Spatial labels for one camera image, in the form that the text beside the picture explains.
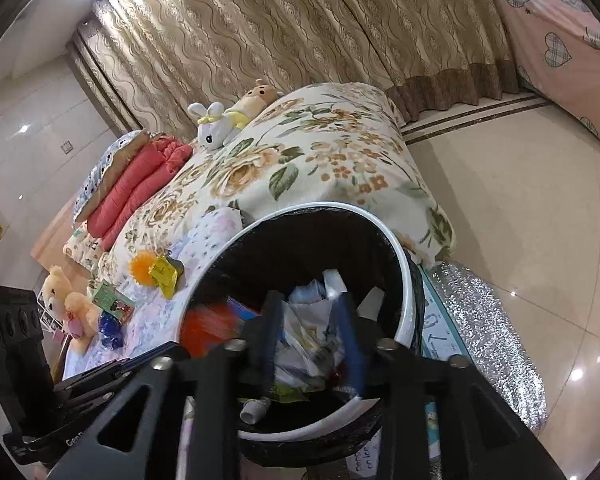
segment white bunny plush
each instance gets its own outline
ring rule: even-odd
[[[189,115],[198,119],[198,142],[208,150],[216,150],[226,146],[235,139],[240,130],[234,127],[231,117],[223,115],[222,103],[211,103],[209,108],[203,104],[193,103],[187,107]]]

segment curtain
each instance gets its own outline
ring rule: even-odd
[[[518,91],[492,0],[101,0],[68,50],[112,127],[183,139],[187,105],[229,106],[257,78],[365,82],[407,121]]]

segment ceiling light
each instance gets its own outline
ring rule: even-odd
[[[579,381],[583,375],[584,371],[582,370],[582,368],[574,368],[573,372],[571,372],[571,375],[569,377],[572,381]]]

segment stuffed animal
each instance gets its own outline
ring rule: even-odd
[[[52,266],[42,284],[42,299],[54,317],[62,322],[64,332],[71,334],[71,348],[84,354],[91,338],[98,333],[101,310],[80,292],[74,292],[62,268]]]
[[[256,79],[256,85],[256,88],[249,90],[235,105],[224,111],[239,130],[243,130],[261,111],[283,95],[262,79]]]
[[[283,93],[262,79],[256,79],[256,87],[249,90],[235,105],[224,109],[222,103],[211,103],[209,108],[193,103],[187,112],[198,119],[198,142],[208,150],[226,146],[254,120],[261,111],[274,102]]]
[[[229,116],[223,115],[224,105],[222,103],[211,103],[205,108],[200,103],[193,103],[187,107],[187,112],[192,116],[200,116],[198,119],[198,142],[208,150],[215,150],[226,146],[240,133],[234,127]]]

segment black trash can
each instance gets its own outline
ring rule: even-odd
[[[371,213],[339,202],[292,206],[236,235],[202,272],[190,308],[227,295],[262,305],[270,290],[288,296],[297,285],[337,269],[356,304],[377,286],[385,296],[378,325],[420,354],[424,292],[417,266]],[[375,399],[343,402],[329,391],[308,402],[272,403],[256,426],[238,419],[240,450],[262,466],[300,467],[349,456],[381,425]]]

